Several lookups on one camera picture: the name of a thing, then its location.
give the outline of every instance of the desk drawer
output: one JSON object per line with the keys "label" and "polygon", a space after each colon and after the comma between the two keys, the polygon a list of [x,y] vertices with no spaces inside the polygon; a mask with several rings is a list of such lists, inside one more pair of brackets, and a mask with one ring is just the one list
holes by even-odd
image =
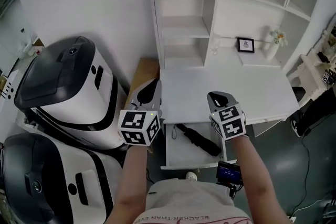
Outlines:
{"label": "desk drawer", "polygon": [[185,126],[198,131],[200,135],[216,143],[222,152],[218,156],[212,156],[200,147],[192,144],[180,129],[174,128],[174,124],[166,124],[164,129],[166,166],[161,166],[162,170],[210,168],[217,167],[219,161],[237,162],[236,159],[227,160],[225,142],[212,128],[210,122],[188,123]]}

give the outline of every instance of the wall cabinet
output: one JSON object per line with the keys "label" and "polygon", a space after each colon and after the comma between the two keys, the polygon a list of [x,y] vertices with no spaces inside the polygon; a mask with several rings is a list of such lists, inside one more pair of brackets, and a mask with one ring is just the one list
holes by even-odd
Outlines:
{"label": "wall cabinet", "polygon": [[213,37],[253,38],[267,46],[270,30],[281,28],[288,46],[276,54],[283,67],[305,33],[317,0],[152,0],[161,68],[206,64]]}

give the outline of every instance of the picture frame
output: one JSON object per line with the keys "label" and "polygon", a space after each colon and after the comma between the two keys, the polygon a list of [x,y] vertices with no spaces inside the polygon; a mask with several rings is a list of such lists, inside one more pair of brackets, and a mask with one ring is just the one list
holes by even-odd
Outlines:
{"label": "picture frame", "polygon": [[251,52],[254,54],[254,40],[251,38],[237,38],[239,52]]}

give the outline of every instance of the concrete floor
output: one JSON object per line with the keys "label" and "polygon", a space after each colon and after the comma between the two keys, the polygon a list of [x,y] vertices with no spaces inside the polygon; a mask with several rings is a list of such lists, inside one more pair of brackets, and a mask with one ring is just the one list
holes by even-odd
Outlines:
{"label": "concrete floor", "polygon": [[[336,143],[335,121],[336,115],[328,117],[304,140],[310,152],[310,168],[307,178],[307,197],[299,208],[322,199],[336,184],[336,169],[334,169],[336,157],[333,150]],[[254,138],[251,126],[247,127],[247,133],[269,170],[281,207],[288,215],[291,214],[294,206],[305,194],[303,182],[307,172],[308,155],[301,144],[302,138],[295,135],[289,119],[277,124],[257,138]],[[174,177],[184,178],[187,171],[160,170],[160,166],[165,164],[163,139],[163,137],[157,138],[154,143],[154,154],[149,154],[150,178],[154,182]],[[228,158],[235,158],[230,142],[226,143],[226,148]],[[197,176],[202,182],[217,182],[216,168],[201,169]],[[295,223],[310,224],[320,220],[323,207],[330,200],[329,195],[324,201],[297,212]],[[250,215],[244,188],[237,193],[234,203],[236,207]]]}

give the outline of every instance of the shoe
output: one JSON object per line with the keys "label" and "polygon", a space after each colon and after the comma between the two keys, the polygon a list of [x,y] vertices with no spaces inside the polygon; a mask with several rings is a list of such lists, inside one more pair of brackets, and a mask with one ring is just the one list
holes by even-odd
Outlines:
{"label": "shoe", "polygon": [[185,180],[197,181],[197,176],[193,172],[188,172],[185,176]]}
{"label": "shoe", "polygon": [[295,120],[291,120],[290,121],[290,125],[292,126],[293,131],[296,133],[296,135],[298,137],[302,137],[302,135],[299,135],[299,133],[298,133],[298,126],[297,126],[297,124],[298,123]]}

